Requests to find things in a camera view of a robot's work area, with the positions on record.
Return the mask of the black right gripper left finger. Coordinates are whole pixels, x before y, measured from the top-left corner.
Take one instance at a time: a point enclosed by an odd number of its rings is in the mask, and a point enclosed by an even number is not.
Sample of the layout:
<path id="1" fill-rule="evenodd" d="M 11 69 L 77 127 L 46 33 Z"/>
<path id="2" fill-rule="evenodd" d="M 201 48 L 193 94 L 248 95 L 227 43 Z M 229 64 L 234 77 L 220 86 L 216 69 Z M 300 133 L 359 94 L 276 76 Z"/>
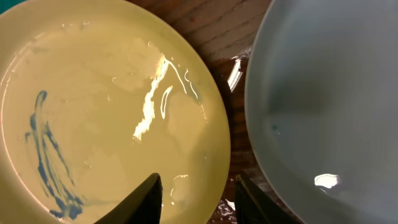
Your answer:
<path id="1" fill-rule="evenodd" d="M 159 224 L 161 212 L 162 182 L 153 173 L 95 224 Z"/>

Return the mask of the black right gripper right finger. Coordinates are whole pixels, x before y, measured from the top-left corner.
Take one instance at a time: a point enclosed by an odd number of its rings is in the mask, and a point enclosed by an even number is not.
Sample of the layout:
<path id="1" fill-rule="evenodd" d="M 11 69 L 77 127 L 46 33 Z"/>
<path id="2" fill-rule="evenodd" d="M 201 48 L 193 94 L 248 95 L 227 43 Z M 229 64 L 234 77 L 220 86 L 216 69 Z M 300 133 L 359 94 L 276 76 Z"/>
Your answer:
<path id="1" fill-rule="evenodd" d="M 244 174 L 235 180 L 237 224 L 299 224 Z"/>

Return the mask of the yellow plate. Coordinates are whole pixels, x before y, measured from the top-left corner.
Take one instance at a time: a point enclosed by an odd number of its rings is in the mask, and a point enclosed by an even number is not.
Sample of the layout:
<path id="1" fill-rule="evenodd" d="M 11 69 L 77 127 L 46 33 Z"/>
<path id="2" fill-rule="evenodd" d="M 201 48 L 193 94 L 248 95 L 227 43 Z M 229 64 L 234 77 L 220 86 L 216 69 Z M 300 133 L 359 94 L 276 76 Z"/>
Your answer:
<path id="1" fill-rule="evenodd" d="M 229 162 L 218 87 L 157 16 L 127 1 L 1 14 L 2 223 L 95 223 L 151 174 L 161 223 L 206 223 Z"/>

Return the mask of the light blue plate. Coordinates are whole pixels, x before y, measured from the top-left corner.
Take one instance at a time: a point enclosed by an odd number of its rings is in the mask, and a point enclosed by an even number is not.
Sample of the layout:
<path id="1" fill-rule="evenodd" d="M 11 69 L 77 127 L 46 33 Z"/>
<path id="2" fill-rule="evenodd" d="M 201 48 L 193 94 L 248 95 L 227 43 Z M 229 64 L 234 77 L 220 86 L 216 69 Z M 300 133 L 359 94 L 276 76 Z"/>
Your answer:
<path id="1" fill-rule="evenodd" d="M 397 222 L 397 2 L 272 1 L 245 86 L 264 175 L 305 223 Z"/>

